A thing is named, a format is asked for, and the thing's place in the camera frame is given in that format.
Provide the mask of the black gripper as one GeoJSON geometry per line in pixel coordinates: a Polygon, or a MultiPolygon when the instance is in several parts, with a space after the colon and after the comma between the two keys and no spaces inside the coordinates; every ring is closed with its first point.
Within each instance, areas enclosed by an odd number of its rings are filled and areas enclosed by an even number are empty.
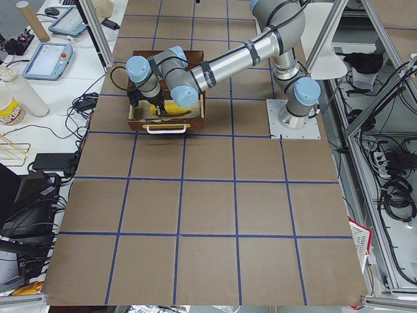
{"type": "Polygon", "coordinates": [[[166,114],[165,104],[164,104],[164,93],[162,89],[159,89],[158,92],[151,96],[145,96],[138,88],[131,88],[127,90],[127,96],[129,99],[129,103],[133,108],[139,106],[140,100],[146,100],[147,102],[151,103],[156,107],[156,114],[157,116],[161,116],[161,114],[166,114]]]}

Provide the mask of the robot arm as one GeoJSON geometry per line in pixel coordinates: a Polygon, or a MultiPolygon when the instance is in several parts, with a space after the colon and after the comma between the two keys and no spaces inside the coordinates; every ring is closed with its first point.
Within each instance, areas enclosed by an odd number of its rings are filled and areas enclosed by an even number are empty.
{"type": "Polygon", "coordinates": [[[292,54],[306,25],[304,7],[298,1],[252,1],[250,9],[263,32],[191,70],[186,70],[188,61],[180,46],[150,57],[129,58],[125,71],[132,82],[126,92],[131,106],[138,106],[143,99],[156,108],[159,116],[163,115],[164,92],[160,82],[165,81],[174,102],[190,108],[203,91],[272,58],[274,80],[287,97],[279,121],[290,129],[303,128],[321,94],[319,84],[301,74],[297,58],[292,54]]]}

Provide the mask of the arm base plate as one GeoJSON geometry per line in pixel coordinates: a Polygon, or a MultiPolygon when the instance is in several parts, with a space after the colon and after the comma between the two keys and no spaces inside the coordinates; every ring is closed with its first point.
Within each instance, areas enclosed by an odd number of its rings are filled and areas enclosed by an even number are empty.
{"type": "Polygon", "coordinates": [[[273,140],[320,140],[321,135],[315,110],[304,117],[292,116],[287,111],[287,100],[266,100],[270,137],[273,140]]]}

